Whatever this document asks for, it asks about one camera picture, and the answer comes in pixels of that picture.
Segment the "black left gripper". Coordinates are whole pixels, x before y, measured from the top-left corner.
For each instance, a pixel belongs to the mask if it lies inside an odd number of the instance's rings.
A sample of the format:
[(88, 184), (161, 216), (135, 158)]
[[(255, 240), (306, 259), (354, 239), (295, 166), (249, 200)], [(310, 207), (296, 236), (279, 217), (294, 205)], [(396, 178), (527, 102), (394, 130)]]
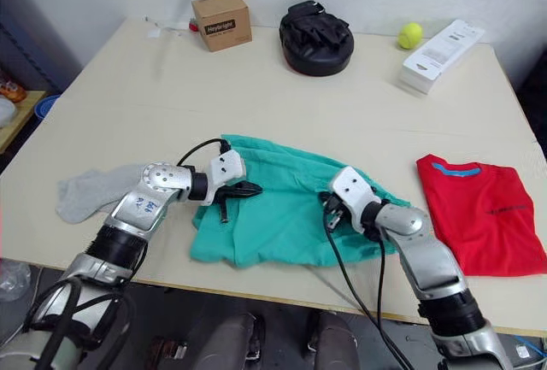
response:
[(215, 203), (219, 204), (221, 223), (227, 223), (228, 213), (226, 200), (228, 198), (250, 198), (262, 194), (263, 189), (252, 182), (243, 180), (234, 185), (224, 185), (215, 193)]

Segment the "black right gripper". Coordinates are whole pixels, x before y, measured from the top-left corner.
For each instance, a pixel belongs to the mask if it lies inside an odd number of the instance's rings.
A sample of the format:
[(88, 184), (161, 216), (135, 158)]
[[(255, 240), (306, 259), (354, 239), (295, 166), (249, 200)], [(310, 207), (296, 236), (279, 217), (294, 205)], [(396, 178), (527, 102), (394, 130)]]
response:
[(339, 222), (347, 216), (348, 210), (342, 200), (331, 192), (320, 192), (319, 199), (324, 207), (324, 225), (328, 231), (334, 231)]

